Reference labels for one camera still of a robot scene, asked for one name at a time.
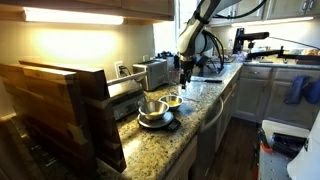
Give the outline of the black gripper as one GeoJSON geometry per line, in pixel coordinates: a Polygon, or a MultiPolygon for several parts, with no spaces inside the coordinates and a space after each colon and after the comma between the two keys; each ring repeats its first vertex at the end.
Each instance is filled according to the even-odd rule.
{"type": "MultiPolygon", "coordinates": [[[[196,64],[196,58],[193,56],[180,58],[181,60],[181,68],[183,69],[183,73],[186,76],[186,82],[191,82],[192,70],[196,64]]],[[[180,84],[181,88],[185,89],[185,76],[184,74],[180,75],[180,84]]]]}

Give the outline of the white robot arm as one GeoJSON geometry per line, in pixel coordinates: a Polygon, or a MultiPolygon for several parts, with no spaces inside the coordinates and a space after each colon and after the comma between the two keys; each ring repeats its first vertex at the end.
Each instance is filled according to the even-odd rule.
{"type": "Polygon", "coordinates": [[[193,12],[191,18],[180,33],[177,40],[177,51],[181,57],[180,84],[186,88],[186,83],[191,81],[191,75],[195,66],[193,57],[217,46],[217,39],[205,29],[212,18],[220,18],[218,12],[241,0],[201,0],[193,12]]]}

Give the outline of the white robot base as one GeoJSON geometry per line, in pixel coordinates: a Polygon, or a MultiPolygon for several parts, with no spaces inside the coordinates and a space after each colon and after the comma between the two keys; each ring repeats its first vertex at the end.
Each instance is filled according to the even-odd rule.
{"type": "Polygon", "coordinates": [[[298,155],[288,163],[292,180],[320,180],[320,111],[298,155]]]}

